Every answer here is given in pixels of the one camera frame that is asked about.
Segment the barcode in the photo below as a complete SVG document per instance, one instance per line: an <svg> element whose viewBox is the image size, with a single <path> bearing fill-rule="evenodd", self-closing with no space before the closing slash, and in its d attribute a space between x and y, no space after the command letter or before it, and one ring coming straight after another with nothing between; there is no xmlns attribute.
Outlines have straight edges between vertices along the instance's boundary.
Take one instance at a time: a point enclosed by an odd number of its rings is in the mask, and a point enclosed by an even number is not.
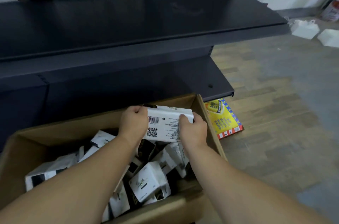
<svg viewBox="0 0 339 224"><path fill-rule="evenodd" d="M147 129L147 136L157 137L158 136L158 129L157 128L148 128Z"/></svg>
<svg viewBox="0 0 339 224"><path fill-rule="evenodd" d="M149 123L155 123L155 124L158 124L158 123L159 123L159 117L152 117L152 116L149 116L149 117L148 117L148 122L149 122Z"/></svg>

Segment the wooden floor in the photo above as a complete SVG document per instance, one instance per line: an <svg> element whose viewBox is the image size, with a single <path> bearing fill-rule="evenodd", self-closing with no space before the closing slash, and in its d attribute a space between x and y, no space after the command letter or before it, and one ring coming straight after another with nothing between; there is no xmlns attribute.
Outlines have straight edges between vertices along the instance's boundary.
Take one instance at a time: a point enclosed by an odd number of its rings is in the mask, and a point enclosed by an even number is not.
<svg viewBox="0 0 339 224"><path fill-rule="evenodd" d="M339 49L286 35L215 46L211 57L245 128L220 141L229 162L339 223ZM209 205L197 223L220 219Z"/></svg>

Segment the hand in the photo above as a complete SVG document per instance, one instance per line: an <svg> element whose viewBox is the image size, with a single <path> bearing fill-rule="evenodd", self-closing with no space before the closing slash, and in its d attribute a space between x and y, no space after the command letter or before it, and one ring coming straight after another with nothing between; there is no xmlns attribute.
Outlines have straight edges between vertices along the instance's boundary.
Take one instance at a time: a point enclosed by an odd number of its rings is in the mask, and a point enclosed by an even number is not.
<svg viewBox="0 0 339 224"><path fill-rule="evenodd" d="M121 115L119 136L124 137L130 145L136 147L145 136L148 128L147 108L130 106Z"/></svg>
<svg viewBox="0 0 339 224"><path fill-rule="evenodd" d="M181 114L179 117L179 136L188 156L195 148L207 146L207 123L199 114L193 112L193 115L193 124L189 122L189 119L184 114Z"/></svg>

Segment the brown cardboard box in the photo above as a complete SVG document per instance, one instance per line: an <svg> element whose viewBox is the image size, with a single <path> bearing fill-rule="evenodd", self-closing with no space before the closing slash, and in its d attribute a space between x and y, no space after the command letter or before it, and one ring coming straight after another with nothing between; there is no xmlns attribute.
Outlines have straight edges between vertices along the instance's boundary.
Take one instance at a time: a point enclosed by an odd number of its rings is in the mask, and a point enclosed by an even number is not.
<svg viewBox="0 0 339 224"><path fill-rule="evenodd" d="M208 124L207 144L226 159L221 144L207 116L200 95L189 94L154 104L191 108ZM50 155L61 149L78 147L98 130L117 128L121 113L110 111L64 122L19 130L7 141L0 159L0 209L25 192L25 175L41 163L53 160ZM206 202L199 183L180 180L178 193L155 204L144 206L108 223L191 223L202 217Z"/></svg>

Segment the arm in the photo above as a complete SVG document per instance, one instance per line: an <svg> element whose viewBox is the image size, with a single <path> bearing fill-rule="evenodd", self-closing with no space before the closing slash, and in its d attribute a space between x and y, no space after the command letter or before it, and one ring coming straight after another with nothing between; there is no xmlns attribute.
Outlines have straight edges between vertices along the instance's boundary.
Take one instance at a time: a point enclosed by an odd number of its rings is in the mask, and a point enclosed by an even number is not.
<svg viewBox="0 0 339 224"><path fill-rule="evenodd" d="M330 223L315 211L232 167L207 146L207 124L180 116L180 138L194 174L224 223Z"/></svg>
<svg viewBox="0 0 339 224"><path fill-rule="evenodd" d="M13 201L0 212L0 223L100 223L147 127L147 108L129 107L121 116L115 139Z"/></svg>

